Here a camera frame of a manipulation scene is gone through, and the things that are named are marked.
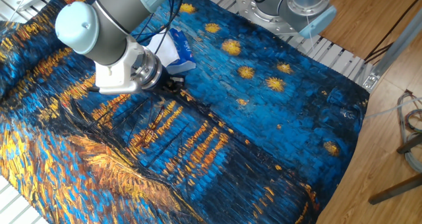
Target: van gogh painting print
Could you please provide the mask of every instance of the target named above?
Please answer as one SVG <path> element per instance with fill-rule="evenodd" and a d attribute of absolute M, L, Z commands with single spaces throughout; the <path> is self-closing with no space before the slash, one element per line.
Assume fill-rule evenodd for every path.
<path fill-rule="evenodd" d="M 95 0 L 1 23 L 0 172 L 46 220 L 316 223 L 355 150 L 364 89 L 209 0 L 183 0 L 173 27 L 197 62 L 185 89 L 89 92 L 94 63 L 54 32 L 73 1 Z"/>

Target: wooden floor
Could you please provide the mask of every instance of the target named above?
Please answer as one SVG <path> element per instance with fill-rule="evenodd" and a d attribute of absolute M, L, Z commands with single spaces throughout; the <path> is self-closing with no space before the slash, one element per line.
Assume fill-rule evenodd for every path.
<path fill-rule="evenodd" d="M 422 33 L 390 67 L 371 94 L 368 115 L 394 107 L 408 89 L 422 97 Z M 404 113 L 415 109 L 404 107 Z M 318 224 L 422 223 L 422 187 L 372 206 L 368 198 L 417 173 L 396 153 L 402 144 L 397 111 L 366 120 L 357 149 L 333 198 Z M 422 146 L 413 149 L 422 161 Z"/>
<path fill-rule="evenodd" d="M 331 0 L 338 14 L 322 36 L 356 56 L 365 58 L 414 0 Z M 410 22 L 422 1 L 393 32 L 394 41 Z"/>

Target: starry night painting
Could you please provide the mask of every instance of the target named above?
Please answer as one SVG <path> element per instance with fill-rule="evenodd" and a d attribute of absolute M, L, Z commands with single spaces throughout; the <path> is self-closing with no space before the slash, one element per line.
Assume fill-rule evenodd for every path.
<path fill-rule="evenodd" d="M 209 0 L 183 0 L 172 27 L 196 69 L 181 92 L 89 92 L 94 62 L 54 32 L 74 1 L 95 0 L 1 23 L 0 173 L 50 223 L 317 222 L 354 153 L 364 89 Z"/>

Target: yellow star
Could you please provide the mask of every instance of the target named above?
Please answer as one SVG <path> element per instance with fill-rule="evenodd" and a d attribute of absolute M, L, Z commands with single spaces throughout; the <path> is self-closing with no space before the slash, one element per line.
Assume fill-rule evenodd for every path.
<path fill-rule="evenodd" d="M 290 65 L 287 64 L 279 64 L 277 65 L 277 69 L 287 74 L 291 74 L 293 72 L 293 70 L 290 68 Z"/>
<path fill-rule="evenodd" d="M 266 79 L 266 83 L 272 90 L 276 92 L 284 92 L 284 85 L 286 85 L 286 83 L 283 82 L 282 79 L 271 77 Z"/>
<path fill-rule="evenodd" d="M 326 142 L 326 143 L 324 143 L 324 148 L 332 156 L 338 157 L 339 154 L 340 154 L 339 147 L 335 143 L 333 143 L 333 142 Z"/>
<path fill-rule="evenodd" d="M 216 33 L 220 29 L 221 29 L 220 26 L 215 23 L 209 23 L 205 25 L 205 30 L 210 33 Z"/>
<path fill-rule="evenodd" d="M 239 75 L 245 79 L 252 79 L 253 75 L 255 74 L 255 70 L 253 70 L 251 67 L 243 66 L 237 69 L 237 73 L 239 73 Z"/>
<path fill-rule="evenodd" d="M 235 40 L 226 40 L 223 43 L 222 48 L 224 51 L 233 56 L 238 56 L 242 51 L 240 48 L 240 43 Z"/>
<path fill-rule="evenodd" d="M 192 14 L 192 13 L 194 13 L 195 11 L 196 11 L 196 9 L 195 9 L 195 7 L 194 7 L 194 6 L 192 6 L 191 4 L 183 3 L 183 4 L 180 6 L 180 11 L 179 11 L 179 12 L 181 12 L 181 13 L 189 13 L 189 14 Z"/>

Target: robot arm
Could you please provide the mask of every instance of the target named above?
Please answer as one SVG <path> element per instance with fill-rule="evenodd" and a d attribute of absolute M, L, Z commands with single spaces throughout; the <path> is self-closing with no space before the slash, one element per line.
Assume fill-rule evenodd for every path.
<path fill-rule="evenodd" d="M 170 77 L 160 60 L 130 35 L 164 1 L 75 2 L 59 13 L 56 34 L 75 52 L 95 61 L 96 86 L 102 94 L 172 91 L 181 79 Z"/>

